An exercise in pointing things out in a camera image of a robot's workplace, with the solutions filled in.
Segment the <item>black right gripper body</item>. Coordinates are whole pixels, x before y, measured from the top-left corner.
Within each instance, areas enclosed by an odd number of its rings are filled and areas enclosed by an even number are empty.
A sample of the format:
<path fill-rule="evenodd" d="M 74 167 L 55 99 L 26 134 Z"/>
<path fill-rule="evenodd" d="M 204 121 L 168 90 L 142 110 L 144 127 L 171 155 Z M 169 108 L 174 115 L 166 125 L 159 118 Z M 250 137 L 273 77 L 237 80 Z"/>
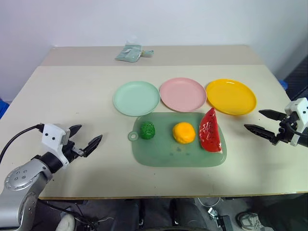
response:
<path fill-rule="evenodd" d="M 276 145 L 278 142 L 282 141 L 285 143 L 290 143 L 292 137 L 295 135 L 295 127 L 297 125 L 297 115 L 277 115 L 274 120 L 279 121 L 278 134 L 274 135 L 271 139 L 271 143 Z"/>

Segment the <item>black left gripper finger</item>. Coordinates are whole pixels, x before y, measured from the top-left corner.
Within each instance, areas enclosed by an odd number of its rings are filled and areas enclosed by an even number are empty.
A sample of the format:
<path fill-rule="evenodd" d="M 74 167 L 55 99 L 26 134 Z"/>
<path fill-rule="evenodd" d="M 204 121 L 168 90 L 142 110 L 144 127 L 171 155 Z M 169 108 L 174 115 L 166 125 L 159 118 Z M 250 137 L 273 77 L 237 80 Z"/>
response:
<path fill-rule="evenodd" d="M 73 125 L 69 128 L 70 130 L 70 134 L 69 134 L 69 138 L 73 137 L 80 129 L 81 129 L 82 125 Z"/>
<path fill-rule="evenodd" d="M 95 138 L 93 138 L 89 143 L 86 148 L 83 149 L 83 156 L 88 157 L 99 145 L 103 138 L 103 135 L 99 135 Z"/>

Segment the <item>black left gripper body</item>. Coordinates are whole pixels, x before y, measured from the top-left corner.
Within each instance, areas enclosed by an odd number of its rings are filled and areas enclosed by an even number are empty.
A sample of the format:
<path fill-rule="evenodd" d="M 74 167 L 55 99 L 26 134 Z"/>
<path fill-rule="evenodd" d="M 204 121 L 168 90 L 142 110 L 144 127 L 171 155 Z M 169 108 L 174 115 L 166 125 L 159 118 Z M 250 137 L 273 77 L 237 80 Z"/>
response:
<path fill-rule="evenodd" d="M 66 145 L 63 146 L 63 154 L 68 160 L 68 163 L 73 162 L 78 157 L 87 157 L 86 153 L 82 149 L 76 148 L 75 143 L 70 140 Z"/>

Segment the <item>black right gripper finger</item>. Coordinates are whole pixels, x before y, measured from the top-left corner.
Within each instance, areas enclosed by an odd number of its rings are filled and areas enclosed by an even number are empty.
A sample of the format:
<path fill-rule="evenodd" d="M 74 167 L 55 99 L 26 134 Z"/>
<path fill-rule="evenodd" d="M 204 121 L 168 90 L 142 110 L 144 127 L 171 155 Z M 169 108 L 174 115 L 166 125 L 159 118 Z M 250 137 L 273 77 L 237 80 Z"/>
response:
<path fill-rule="evenodd" d="M 265 117 L 275 121 L 282 121 L 286 117 L 285 113 L 277 112 L 270 109 L 259 110 L 258 112 L 264 115 Z"/>
<path fill-rule="evenodd" d="M 260 136 L 272 142 L 275 139 L 275 133 L 264 129 L 263 127 L 251 124 L 244 124 L 244 127 L 253 134 Z"/>

